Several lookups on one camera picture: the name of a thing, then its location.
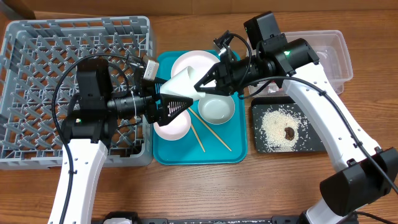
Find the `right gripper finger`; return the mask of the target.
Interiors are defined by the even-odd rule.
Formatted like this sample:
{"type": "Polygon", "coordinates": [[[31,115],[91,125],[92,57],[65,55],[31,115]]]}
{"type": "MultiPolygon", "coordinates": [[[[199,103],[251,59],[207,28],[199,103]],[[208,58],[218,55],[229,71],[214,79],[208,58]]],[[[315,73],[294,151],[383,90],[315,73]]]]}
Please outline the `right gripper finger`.
{"type": "Polygon", "coordinates": [[[205,85],[208,84],[209,82],[214,81],[216,83],[215,88],[222,89],[224,87],[223,75],[224,75],[224,63],[218,62],[214,64],[204,74],[204,76],[200,78],[199,81],[196,82],[196,84],[194,84],[194,87],[196,89],[201,89],[204,88],[205,85]]]}
{"type": "Polygon", "coordinates": [[[220,95],[220,96],[230,96],[233,94],[231,90],[228,89],[217,89],[217,87],[203,87],[202,92],[211,95],[220,95]]]}

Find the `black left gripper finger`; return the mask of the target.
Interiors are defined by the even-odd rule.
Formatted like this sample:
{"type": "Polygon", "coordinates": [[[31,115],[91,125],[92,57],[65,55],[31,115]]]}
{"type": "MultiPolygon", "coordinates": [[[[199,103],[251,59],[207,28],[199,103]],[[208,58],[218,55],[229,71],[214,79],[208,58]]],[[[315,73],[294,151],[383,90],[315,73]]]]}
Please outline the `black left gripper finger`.
{"type": "Polygon", "coordinates": [[[160,94],[160,100],[157,103],[156,115],[158,118],[156,123],[159,126],[168,125],[192,104],[193,99],[189,97],[160,94]]]}
{"type": "Polygon", "coordinates": [[[142,80],[141,87],[144,93],[159,93],[160,87],[166,83],[167,80],[155,77],[154,80],[142,80]]]}

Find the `grey bowl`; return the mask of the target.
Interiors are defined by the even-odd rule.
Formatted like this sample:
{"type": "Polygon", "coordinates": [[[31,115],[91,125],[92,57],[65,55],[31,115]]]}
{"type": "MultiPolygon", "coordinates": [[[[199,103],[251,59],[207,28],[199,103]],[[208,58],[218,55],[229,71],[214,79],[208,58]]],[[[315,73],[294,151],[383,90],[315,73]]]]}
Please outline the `grey bowl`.
{"type": "Polygon", "coordinates": [[[206,95],[198,102],[200,116],[210,124],[224,124],[234,115],[235,103],[231,96],[206,95]]]}

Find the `white cup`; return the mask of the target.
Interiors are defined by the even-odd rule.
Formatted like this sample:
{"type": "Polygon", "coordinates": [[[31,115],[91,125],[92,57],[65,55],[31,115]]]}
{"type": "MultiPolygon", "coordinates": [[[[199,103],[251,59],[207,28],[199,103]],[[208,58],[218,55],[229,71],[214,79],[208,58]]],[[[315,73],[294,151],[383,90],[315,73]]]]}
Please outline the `white cup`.
{"type": "Polygon", "coordinates": [[[203,77],[203,74],[196,71],[193,67],[187,66],[181,72],[174,75],[165,82],[161,88],[161,94],[184,96],[192,98],[194,101],[205,97],[205,92],[195,89],[195,84],[203,77]]]}

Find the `small pink saucer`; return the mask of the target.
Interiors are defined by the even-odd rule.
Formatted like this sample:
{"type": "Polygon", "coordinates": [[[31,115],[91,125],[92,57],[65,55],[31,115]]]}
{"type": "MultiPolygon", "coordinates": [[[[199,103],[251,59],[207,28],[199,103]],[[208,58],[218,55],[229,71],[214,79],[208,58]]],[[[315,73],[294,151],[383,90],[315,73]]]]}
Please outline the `small pink saucer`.
{"type": "Polygon", "coordinates": [[[190,130],[191,117],[187,110],[179,114],[168,125],[159,126],[154,123],[154,129],[158,136],[167,141],[176,141],[183,138],[190,130]]]}

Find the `rice and food scraps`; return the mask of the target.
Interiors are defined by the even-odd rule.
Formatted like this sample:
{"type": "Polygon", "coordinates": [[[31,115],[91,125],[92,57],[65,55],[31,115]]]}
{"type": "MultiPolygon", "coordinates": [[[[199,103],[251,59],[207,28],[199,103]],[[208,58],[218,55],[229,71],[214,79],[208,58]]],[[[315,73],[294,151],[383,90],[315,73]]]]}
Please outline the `rice and food scraps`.
{"type": "Polygon", "coordinates": [[[289,108],[267,108],[261,111],[254,140],[259,152],[295,152],[311,149],[310,122],[302,112],[289,108]]]}

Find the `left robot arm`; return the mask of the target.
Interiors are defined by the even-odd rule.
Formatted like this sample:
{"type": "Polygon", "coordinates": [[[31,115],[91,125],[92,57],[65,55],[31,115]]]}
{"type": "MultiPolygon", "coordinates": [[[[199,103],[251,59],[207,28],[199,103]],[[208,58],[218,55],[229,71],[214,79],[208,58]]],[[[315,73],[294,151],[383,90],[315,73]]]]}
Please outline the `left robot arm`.
{"type": "Polygon", "coordinates": [[[164,80],[156,77],[159,64],[145,56],[124,56],[133,71],[126,90],[114,90],[110,68],[125,78],[109,54],[94,54],[77,60],[62,74],[52,98],[52,119],[62,142],[63,164],[49,223],[90,223],[98,179],[112,138],[119,129],[142,129],[144,145],[151,137],[150,124],[166,121],[157,102],[164,80]],[[76,72],[78,93],[69,102],[66,118],[60,122],[56,105],[63,81],[76,72]]]}

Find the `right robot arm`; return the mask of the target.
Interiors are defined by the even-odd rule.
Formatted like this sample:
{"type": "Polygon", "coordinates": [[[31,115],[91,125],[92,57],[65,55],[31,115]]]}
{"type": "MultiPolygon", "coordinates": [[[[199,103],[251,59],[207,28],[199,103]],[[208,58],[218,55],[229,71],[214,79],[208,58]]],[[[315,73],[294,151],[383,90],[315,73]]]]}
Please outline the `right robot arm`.
{"type": "Polygon", "coordinates": [[[274,82],[293,99],[319,135],[335,173],[320,183],[321,199],[299,223],[340,223],[397,190],[397,150],[382,149],[355,121],[327,80],[320,59],[305,39],[288,41],[271,12],[244,23],[248,56],[236,60],[233,34],[215,39],[220,61],[196,79],[176,75],[160,88],[171,121],[205,94],[243,95],[247,86],[274,82]]]}

